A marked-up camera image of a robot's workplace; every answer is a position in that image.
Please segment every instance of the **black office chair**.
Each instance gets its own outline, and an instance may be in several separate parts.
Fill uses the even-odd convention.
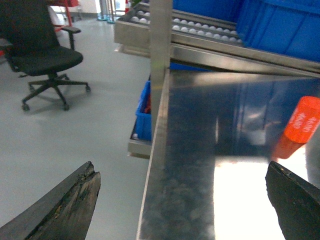
[[[58,89],[59,85],[86,85],[87,82],[70,81],[66,74],[58,72],[72,68],[82,62],[83,56],[75,51],[73,34],[80,29],[70,26],[67,31],[70,47],[60,46],[51,22],[46,0],[1,0],[0,1],[0,50],[14,72],[25,76],[47,75],[47,80],[29,82],[31,94],[22,100],[22,109],[29,111],[27,101],[48,88],[54,88],[63,101],[65,111],[69,110],[66,99]]]

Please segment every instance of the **blue crate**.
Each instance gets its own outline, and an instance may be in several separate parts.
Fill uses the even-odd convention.
[[[188,71],[200,71],[200,72],[209,72],[207,69],[203,69],[200,67],[194,67],[194,66],[187,66],[179,63],[170,63],[170,69],[171,70],[188,70]]]
[[[136,109],[135,133],[139,139],[151,141],[151,114],[145,113],[148,96],[150,94],[150,80],[146,81]]]
[[[236,30],[246,47],[320,61],[320,0],[245,0]]]
[[[173,0],[172,7],[192,14],[236,22],[244,0]]]

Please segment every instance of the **metal frame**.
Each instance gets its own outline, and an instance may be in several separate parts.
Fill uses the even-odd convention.
[[[172,0],[150,0],[152,138],[154,137],[166,69],[170,65]]]

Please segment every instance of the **orange tag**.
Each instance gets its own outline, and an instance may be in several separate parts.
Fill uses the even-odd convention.
[[[307,143],[320,124],[320,98],[304,96],[296,106],[284,134],[292,141]]]

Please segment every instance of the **epoxy floor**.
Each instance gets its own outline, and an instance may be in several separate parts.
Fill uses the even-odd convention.
[[[74,23],[84,61],[64,73],[83,86],[65,86],[69,111],[53,89],[28,102],[28,81],[0,64],[0,226],[36,202],[87,161],[101,172],[101,190],[87,240],[133,240],[149,161],[127,156],[138,99],[150,60],[115,53],[114,25],[96,19]],[[59,37],[68,46],[68,35]]]

